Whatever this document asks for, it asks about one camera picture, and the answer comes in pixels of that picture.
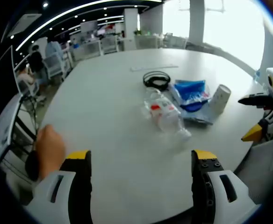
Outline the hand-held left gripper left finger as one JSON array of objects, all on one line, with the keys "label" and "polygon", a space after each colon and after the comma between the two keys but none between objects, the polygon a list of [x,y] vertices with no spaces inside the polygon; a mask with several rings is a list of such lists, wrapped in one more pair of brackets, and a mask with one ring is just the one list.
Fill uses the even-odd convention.
[{"label": "hand-held left gripper left finger", "polygon": [[36,183],[26,210],[39,224],[90,224],[91,152],[71,153]]}]

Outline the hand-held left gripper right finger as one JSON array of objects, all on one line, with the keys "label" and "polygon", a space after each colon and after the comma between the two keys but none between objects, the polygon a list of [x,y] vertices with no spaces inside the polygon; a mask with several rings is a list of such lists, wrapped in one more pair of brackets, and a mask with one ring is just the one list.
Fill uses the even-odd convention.
[{"label": "hand-held left gripper right finger", "polygon": [[244,224],[260,207],[248,187],[208,151],[193,150],[193,224]]}]

